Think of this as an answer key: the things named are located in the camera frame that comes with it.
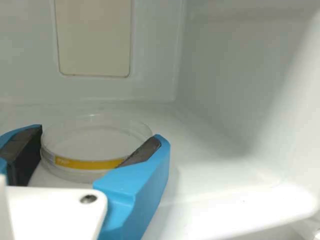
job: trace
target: black pad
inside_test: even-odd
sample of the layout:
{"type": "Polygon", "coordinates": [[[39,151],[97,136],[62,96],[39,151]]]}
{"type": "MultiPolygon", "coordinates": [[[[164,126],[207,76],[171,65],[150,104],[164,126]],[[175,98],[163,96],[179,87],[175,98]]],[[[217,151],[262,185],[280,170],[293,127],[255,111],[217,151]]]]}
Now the black pad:
{"type": "Polygon", "coordinates": [[[42,126],[16,133],[0,149],[0,158],[7,162],[7,179],[10,186],[27,186],[41,156],[42,126]]]}
{"type": "Polygon", "coordinates": [[[145,141],[137,150],[128,156],[117,168],[147,161],[159,148],[161,142],[154,136],[145,141]]]}

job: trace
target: white shelf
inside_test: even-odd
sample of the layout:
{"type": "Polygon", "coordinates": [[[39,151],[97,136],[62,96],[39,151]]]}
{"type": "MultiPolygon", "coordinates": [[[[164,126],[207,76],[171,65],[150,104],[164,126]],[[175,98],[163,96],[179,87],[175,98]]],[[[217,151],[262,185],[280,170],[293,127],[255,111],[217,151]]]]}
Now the white shelf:
{"type": "MultiPolygon", "coordinates": [[[[169,181],[143,239],[229,238],[307,218],[318,209],[312,195],[284,182],[284,170],[269,171],[268,159],[243,154],[209,124],[173,105],[7,106],[3,112],[10,117],[0,132],[37,123],[45,129],[66,116],[109,111],[140,119],[171,143],[169,181]]],[[[30,186],[90,188],[41,165],[30,186]]]]}

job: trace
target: white plastic surface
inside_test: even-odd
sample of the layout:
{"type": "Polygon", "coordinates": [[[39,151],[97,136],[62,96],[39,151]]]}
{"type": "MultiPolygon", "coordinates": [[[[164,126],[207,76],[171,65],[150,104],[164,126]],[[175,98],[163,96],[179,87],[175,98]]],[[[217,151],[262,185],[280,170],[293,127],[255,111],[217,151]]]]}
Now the white plastic surface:
{"type": "Polygon", "coordinates": [[[16,186],[6,189],[15,240],[97,239],[108,208],[102,192],[16,186]],[[97,199],[81,203],[86,195],[97,199]]]}
{"type": "MultiPolygon", "coordinates": [[[[163,104],[103,106],[101,112],[112,111],[129,119],[140,119],[171,143],[169,180],[160,206],[145,233],[146,240],[183,240],[188,236],[199,240],[230,238],[304,219],[318,209],[311,194],[283,182],[284,171],[282,175],[274,175],[268,165],[259,168],[254,164],[255,161],[267,161],[265,156],[241,155],[240,146],[234,145],[190,112],[163,104]],[[213,229],[211,223],[218,227],[213,229]]],[[[35,120],[43,123],[46,129],[68,112],[79,115],[86,111],[84,106],[56,107],[12,108],[12,114],[7,115],[1,130],[35,123],[35,120]]],[[[93,105],[88,109],[95,111],[93,105]]],[[[29,185],[91,187],[50,175],[41,164],[29,185]]]]}
{"type": "Polygon", "coordinates": [[[0,239],[14,240],[11,216],[8,208],[6,177],[0,174],[0,239]]]}
{"type": "Polygon", "coordinates": [[[320,240],[320,232],[317,232],[313,240],[320,240]]]}
{"type": "MultiPolygon", "coordinates": [[[[122,112],[162,134],[172,145],[170,177],[145,238],[223,239],[306,218],[320,196],[319,6],[135,0],[132,74],[119,81],[61,76],[50,2],[1,2],[0,132],[122,112]]],[[[30,182],[67,184],[82,186],[41,165],[30,182]]]]}
{"type": "Polygon", "coordinates": [[[132,0],[130,74],[64,76],[59,72],[54,0],[0,2],[0,103],[92,100],[170,102],[178,80],[182,0],[132,0]]]}
{"type": "Polygon", "coordinates": [[[257,231],[242,236],[228,238],[227,240],[304,240],[290,226],[279,226],[271,229],[257,231]]]}
{"type": "Polygon", "coordinates": [[[312,217],[294,222],[291,227],[303,237],[304,240],[313,240],[315,236],[320,236],[320,214],[317,212],[312,217]]]}

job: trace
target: white chamber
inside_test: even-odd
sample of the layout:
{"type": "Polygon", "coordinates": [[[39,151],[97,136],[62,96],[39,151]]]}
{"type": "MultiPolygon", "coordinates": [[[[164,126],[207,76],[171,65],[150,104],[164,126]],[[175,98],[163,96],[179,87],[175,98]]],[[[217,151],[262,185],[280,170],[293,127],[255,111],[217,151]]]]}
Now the white chamber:
{"type": "MultiPolygon", "coordinates": [[[[317,213],[320,2],[132,0],[131,11],[127,77],[65,76],[53,1],[1,2],[0,133],[112,113],[163,135],[169,180],[144,240],[227,239],[317,213]]],[[[42,164],[29,185],[91,187],[42,164]]]]}

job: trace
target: petri dish lid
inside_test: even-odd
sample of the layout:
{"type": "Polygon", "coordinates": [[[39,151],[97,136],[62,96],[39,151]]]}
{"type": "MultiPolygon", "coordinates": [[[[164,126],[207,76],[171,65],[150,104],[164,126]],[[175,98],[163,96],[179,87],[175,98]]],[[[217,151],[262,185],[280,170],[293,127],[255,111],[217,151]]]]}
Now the petri dish lid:
{"type": "Polygon", "coordinates": [[[91,183],[120,164],[151,136],[146,124],[124,116],[78,116],[44,131],[42,162],[60,178],[91,183]]]}

